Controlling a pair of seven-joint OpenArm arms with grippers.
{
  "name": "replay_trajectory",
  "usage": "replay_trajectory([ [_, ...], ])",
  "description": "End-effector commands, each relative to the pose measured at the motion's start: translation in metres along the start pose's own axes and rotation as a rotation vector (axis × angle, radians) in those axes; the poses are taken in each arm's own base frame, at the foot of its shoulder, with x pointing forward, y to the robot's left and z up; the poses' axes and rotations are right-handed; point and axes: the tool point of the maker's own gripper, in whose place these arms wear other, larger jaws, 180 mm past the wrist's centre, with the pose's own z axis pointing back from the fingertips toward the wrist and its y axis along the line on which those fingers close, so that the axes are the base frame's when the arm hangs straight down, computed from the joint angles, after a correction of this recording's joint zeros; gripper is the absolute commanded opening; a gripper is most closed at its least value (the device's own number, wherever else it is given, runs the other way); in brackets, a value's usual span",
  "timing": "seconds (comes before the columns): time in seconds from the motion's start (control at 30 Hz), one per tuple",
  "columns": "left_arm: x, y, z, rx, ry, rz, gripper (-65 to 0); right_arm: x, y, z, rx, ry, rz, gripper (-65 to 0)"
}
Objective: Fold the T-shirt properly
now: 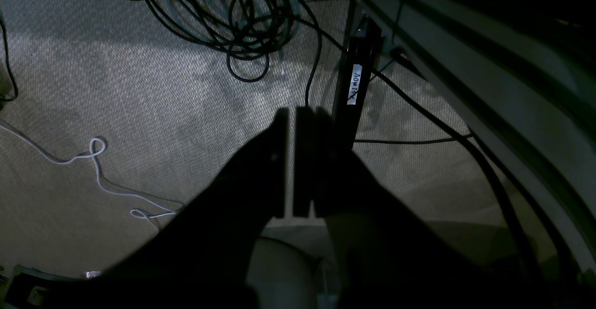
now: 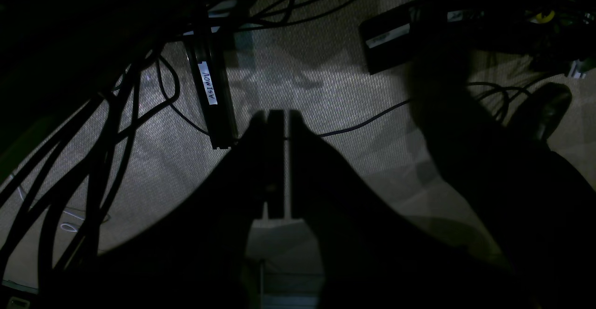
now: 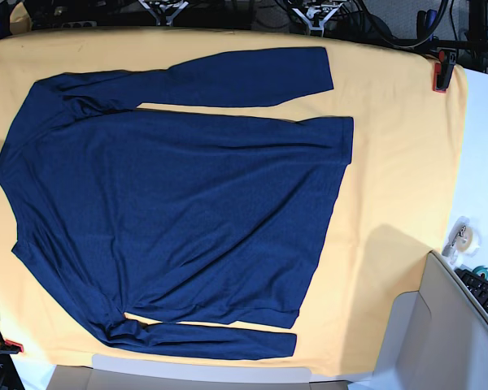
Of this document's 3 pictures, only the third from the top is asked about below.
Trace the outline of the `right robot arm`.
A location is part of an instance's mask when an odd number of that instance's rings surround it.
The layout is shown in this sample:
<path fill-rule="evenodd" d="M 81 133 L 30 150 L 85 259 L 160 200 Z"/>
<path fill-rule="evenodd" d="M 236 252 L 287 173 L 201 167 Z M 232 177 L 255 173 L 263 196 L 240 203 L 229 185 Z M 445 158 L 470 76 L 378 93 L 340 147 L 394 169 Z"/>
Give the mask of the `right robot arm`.
<path fill-rule="evenodd" d="M 155 20 L 156 26 L 171 27 L 174 19 L 190 4 L 185 0 L 138 0 Z"/>

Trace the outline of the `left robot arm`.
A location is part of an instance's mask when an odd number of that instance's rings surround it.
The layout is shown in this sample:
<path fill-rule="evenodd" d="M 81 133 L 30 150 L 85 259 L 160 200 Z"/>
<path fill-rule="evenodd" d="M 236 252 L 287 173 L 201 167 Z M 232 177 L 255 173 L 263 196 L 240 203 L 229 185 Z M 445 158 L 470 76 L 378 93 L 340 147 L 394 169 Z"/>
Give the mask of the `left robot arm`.
<path fill-rule="evenodd" d="M 342 4 L 343 1 L 294 1 L 290 9 L 304 23 L 308 36 L 323 37 L 325 25 Z"/>

